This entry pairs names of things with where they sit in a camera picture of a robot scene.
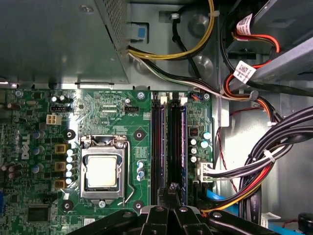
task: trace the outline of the sticker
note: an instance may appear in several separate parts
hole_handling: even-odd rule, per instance
[[[95,221],[95,219],[92,219],[92,218],[86,218],[84,219],[84,226],[88,225],[88,224],[91,224]]]
[[[251,19],[252,19],[252,13],[237,23],[236,28],[239,34],[251,35],[251,32],[250,32]]]
[[[251,67],[241,60],[235,69],[234,76],[241,82],[246,83],[249,81],[255,71],[256,69],[254,67]]]
[[[281,219],[281,217],[279,217],[279,216],[277,216],[275,214],[272,214],[270,212],[262,213],[262,216],[261,216],[261,226],[268,229],[268,221],[269,220],[273,220],[273,219]]]

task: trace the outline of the white plastic connector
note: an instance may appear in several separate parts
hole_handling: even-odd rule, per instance
[[[196,174],[197,178],[201,181],[201,183],[210,183],[212,182],[212,178],[209,176],[205,176],[205,173],[208,172],[208,168],[213,168],[213,163],[209,163],[207,161],[201,160],[197,164]]]
[[[62,125],[62,116],[56,114],[48,114],[46,117],[47,125]]]

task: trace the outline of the cpu socket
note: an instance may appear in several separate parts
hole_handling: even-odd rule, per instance
[[[81,137],[80,197],[107,204],[125,198],[127,143],[124,136]]]

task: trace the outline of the motherboard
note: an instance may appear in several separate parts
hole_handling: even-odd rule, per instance
[[[211,99],[191,92],[0,91],[0,231],[64,235],[210,183]]]

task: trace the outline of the green circuit board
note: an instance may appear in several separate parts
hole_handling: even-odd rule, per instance
[[[151,186],[151,91],[107,90],[2,90],[0,103],[14,104],[0,122],[0,165],[21,164],[21,175],[8,177],[0,170],[0,230],[2,235],[64,235],[120,209],[150,205]],[[51,102],[52,97],[68,97],[69,105]],[[212,144],[201,149],[203,133],[212,133],[211,100],[189,99],[187,105],[188,142],[197,141],[198,160],[212,162]],[[47,124],[47,115],[61,116],[61,124]],[[198,130],[190,136],[190,129]],[[75,138],[68,140],[68,130]],[[35,138],[40,131],[41,137]],[[135,136],[140,131],[141,138]],[[80,197],[79,176],[65,184],[67,149],[80,149],[86,135],[126,136],[130,143],[130,172],[126,172],[134,194],[124,205],[122,198],[105,207]],[[188,180],[196,180],[196,163],[188,155]],[[138,180],[137,164],[143,163],[144,177]],[[64,186],[56,187],[56,181]],[[126,185],[126,195],[132,189]],[[71,210],[64,210],[70,200]]]

